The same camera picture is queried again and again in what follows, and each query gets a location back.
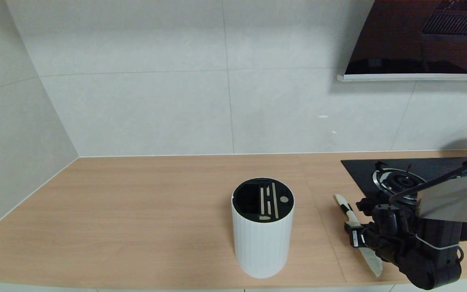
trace black knife block top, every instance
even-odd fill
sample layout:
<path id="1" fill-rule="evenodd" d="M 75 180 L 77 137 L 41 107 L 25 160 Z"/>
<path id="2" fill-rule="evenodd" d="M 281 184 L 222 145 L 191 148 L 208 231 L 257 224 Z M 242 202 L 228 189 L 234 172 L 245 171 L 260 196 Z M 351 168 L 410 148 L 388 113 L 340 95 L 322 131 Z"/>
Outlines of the black knife block top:
<path id="1" fill-rule="evenodd" d="M 260 223 L 271 223 L 285 218 L 293 209 L 295 200 L 291 190 L 280 181 L 254 178 L 239 185 L 232 196 L 232 205 L 244 218 Z"/>

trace gas stove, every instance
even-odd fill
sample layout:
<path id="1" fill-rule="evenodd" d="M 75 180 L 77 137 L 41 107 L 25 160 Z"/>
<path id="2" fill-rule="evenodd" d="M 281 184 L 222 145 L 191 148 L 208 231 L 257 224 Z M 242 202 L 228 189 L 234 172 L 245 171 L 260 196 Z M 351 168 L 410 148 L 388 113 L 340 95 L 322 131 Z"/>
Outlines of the gas stove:
<path id="1" fill-rule="evenodd" d="M 342 160 L 341 163 L 367 198 L 358 203 L 359 207 L 361 204 L 387 204 L 394 194 L 466 165 L 467 157 L 360 159 Z M 415 204 L 417 194 L 406 198 Z M 467 223 L 463 225 L 461 240 L 467 240 Z"/>

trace stove burner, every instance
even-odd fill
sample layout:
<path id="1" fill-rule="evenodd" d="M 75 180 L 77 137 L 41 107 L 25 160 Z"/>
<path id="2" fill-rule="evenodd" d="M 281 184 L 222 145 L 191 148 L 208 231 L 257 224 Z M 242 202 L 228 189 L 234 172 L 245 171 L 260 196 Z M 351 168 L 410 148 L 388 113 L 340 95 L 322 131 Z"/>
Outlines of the stove burner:
<path id="1" fill-rule="evenodd" d="M 372 174 L 372 179 L 376 186 L 389 195 L 394 195 L 402 191 L 406 191 L 412 187 L 426 183 L 419 176 L 408 172 L 408 170 L 397 170 L 395 168 L 376 168 Z M 417 194 L 408 195 L 405 197 L 408 200 L 417 200 Z"/>

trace black stovetop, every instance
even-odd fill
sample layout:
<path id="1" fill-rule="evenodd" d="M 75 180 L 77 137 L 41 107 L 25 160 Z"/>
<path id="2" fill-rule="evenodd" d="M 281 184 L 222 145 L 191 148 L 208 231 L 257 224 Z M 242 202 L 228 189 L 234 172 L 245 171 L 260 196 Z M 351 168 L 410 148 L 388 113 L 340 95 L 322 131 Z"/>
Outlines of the black stovetop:
<path id="1" fill-rule="evenodd" d="M 460 168 L 467 162 L 467 157 L 428 158 L 428 159 L 360 159 L 342 160 L 341 163 L 352 176 L 363 194 L 368 197 L 376 197 L 382 191 L 373 181 L 373 173 L 376 171 L 376 163 L 386 164 L 386 168 L 408 170 L 412 174 L 423 178 L 425 181 L 435 179 L 447 172 Z M 467 240 L 467 223 L 463 224 L 461 240 Z"/>

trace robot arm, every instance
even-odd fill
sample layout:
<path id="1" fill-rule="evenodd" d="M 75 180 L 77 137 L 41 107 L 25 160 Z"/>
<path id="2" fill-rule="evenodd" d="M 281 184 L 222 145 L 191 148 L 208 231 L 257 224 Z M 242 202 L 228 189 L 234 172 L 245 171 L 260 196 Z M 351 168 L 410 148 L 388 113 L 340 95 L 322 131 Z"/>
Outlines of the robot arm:
<path id="1" fill-rule="evenodd" d="M 398 193 L 388 202 L 362 199 L 356 203 L 358 210 L 372 216 L 374 222 L 361 227 L 345 225 L 351 242 L 358 240 L 359 246 L 374 250 L 378 257 L 396 265 L 419 288 L 431 290 L 457 281 L 464 256 L 459 247 L 462 222 L 423 218 L 418 216 L 419 201 L 415 203 L 402 198 L 451 179 L 457 179 L 452 182 L 455 186 L 458 178 L 466 174 L 467 165 Z"/>

